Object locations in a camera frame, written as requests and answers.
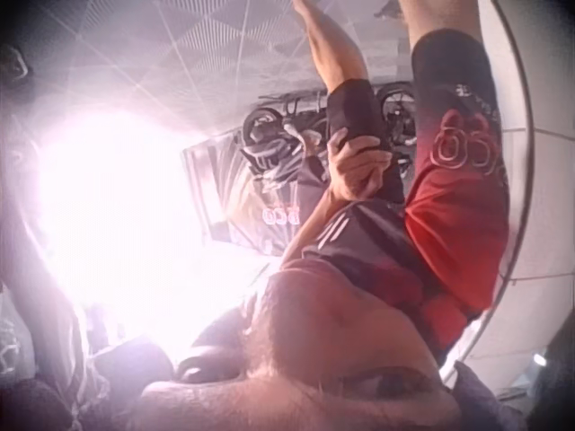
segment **person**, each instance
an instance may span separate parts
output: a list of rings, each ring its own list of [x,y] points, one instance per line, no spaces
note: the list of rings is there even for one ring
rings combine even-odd
[[[453,391],[438,372],[491,305],[508,240],[477,0],[400,1],[418,113],[407,199],[358,47],[311,0],[293,4],[330,94],[331,182],[279,272],[200,335],[173,382],[146,388],[130,426],[503,429],[500,412],[490,416],[498,425],[478,428],[488,422],[467,395],[497,402],[471,370],[458,366],[465,380]]]

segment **bright light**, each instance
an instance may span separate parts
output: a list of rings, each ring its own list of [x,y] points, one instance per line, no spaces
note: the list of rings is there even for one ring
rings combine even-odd
[[[539,354],[536,354],[535,356],[533,356],[533,361],[538,364],[539,366],[546,366],[547,365],[547,359],[545,359],[544,357],[542,357]]]
[[[201,247],[185,137],[114,113],[70,121],[47,141],[41,224],[73,300],[105,304],[129,336],[171,352],[239,300],[245,259]]]

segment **fingers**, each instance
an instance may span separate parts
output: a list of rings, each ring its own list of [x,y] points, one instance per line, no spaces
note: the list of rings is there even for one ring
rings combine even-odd
[[[380,143],[381,141],[375,136],[359,136],[347,142],[338,156],[341,159],[352,157],[362,151],[378,148]]]
[[[393,155],[388,151],[368,151],[366,153],[355,155],[337,163],[337,170],[339,173],[350,172],[365,165],[376,164],[385,165],[388,168],[391,164]]]
[[[383,168],[376,168],[371,172],[366,187],[358,194],[360,199],[372,198],[378,190],[384,185],[384,172]]]
[[[383,185],[383,175],[387,165],[385,163],[369,164],[357,168],[354,171],[341,175],[341,182],[345,184],[348,200],[370,198]]]
[[[340,152],[341,141],[348,135],[348,130],[346,128],[341,128],[332,135],[330,142],[327,143],[328,155],[331,158]]]

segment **bare leg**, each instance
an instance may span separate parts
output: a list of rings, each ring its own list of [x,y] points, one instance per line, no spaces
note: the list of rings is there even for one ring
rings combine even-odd
[[[294,0],[302,16],[315,68],[329,93],[349,79],[367,79],[366,63],[346,32],[310,0]]]

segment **printed number on shorts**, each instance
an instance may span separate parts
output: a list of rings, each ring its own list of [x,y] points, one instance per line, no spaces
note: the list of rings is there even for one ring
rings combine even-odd
[[[299,226],[299,207],[289,208],[265,208],[261,217],[263,222],[268,226],[278,225],[285,226],[291,224],[292,226]]]

